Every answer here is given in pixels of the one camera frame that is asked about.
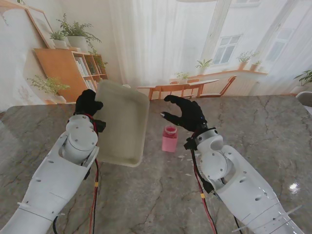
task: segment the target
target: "window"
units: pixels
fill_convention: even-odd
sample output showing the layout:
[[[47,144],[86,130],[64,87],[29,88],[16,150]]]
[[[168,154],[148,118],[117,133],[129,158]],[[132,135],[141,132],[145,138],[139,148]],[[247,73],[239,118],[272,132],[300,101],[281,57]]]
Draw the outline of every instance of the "window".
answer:
[[[214,64],[226,63],[230,60],[232,52],[238,43],[240,36],[221,38],[220,45],[214,56]]]
[[[289,41],[293,30],[292,29],[282,29],[278,34],[273,43],[271,50],[266,57],[266,61],[275,62],[277,58],[282,53],[285,45]]]

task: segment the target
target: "picture frame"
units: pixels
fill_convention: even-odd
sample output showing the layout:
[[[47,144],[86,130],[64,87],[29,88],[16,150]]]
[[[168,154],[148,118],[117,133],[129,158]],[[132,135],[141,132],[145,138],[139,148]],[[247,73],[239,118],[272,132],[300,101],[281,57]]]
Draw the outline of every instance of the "picture frame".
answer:
[[[28,9],[26,9],[26,12],[46,46],[49,49],[55,49],[54,43],[52,39],[50,39],[50,33],[52,33],[53,30],[47,17],[44,14],[44,11],[29,6]]]

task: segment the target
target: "sheer curtain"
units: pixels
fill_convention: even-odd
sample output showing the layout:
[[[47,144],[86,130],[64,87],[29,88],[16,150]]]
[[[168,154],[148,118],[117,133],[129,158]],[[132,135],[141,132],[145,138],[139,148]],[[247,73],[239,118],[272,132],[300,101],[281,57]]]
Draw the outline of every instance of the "sheer curtain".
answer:
[[[167,84],[176,72],[195,71],[216,2],[109,0],[124,84]]]
[[[269,74],[261,81],[256,94],[287,94],[294,86],[300,85],[293,79],[295,76],[312,70],[312,2],[305,1],[305,4],[306,12],[297,15],[302,18],[298,27]]]

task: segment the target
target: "marble countertop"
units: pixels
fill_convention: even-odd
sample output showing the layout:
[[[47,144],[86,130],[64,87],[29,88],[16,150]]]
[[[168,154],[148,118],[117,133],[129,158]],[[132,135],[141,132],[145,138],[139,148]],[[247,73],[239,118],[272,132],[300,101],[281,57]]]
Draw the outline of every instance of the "marble countertop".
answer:
[[[312,116],[290,96],[197,99],[209,126],[235,147],[268,181],[284,209],[299,205],[290,217],[312,233]],[[74,105],[10,108],[0,122],[0,228],[56,139],[65,130]],[[190,136],[178,129],[176,153],[161,150],[162,111],[180,110],[162,100],[151,101],[142,163],[136,168],[100,163],[95,230],[98,234],[212,234],[183,144]],[[58,219],[60,234],[88,233],[95,165]],[[223,203],[207,196],[219,234],[236,229]]]

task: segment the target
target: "white plastic tray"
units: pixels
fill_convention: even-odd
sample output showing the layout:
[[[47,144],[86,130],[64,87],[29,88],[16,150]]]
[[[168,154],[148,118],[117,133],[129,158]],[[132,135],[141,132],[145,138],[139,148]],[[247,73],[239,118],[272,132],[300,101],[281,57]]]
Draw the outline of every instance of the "white plastic tray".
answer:
[[[97,159],[118,165],[136,167],[140,164],[144,149],[149,110],[146,95],[109,80],[97,86],[96,100],[103,108],[94,119],[106,122],[106,128],[98,136]]]

